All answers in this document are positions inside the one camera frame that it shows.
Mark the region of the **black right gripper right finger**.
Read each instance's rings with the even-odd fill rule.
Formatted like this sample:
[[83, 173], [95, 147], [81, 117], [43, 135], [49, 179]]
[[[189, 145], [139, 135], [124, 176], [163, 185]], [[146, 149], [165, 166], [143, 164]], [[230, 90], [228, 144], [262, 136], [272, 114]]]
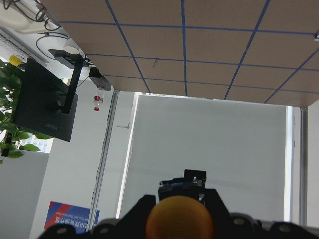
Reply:
[[258, 238], [258, 223], [249, 215], [229, 212], [215, 189], [205, 190], [205, 206], [213, 220], [215, 238]]

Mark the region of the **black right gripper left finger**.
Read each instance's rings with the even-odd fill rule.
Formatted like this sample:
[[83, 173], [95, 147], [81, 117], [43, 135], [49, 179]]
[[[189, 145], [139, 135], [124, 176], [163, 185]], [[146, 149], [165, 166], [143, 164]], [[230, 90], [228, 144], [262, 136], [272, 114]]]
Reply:
[[145, 239], [147, 218], [155, 205], [154, 195], [144, 195], [115, 225], [100, 223], [89, 235], [92, 239]]

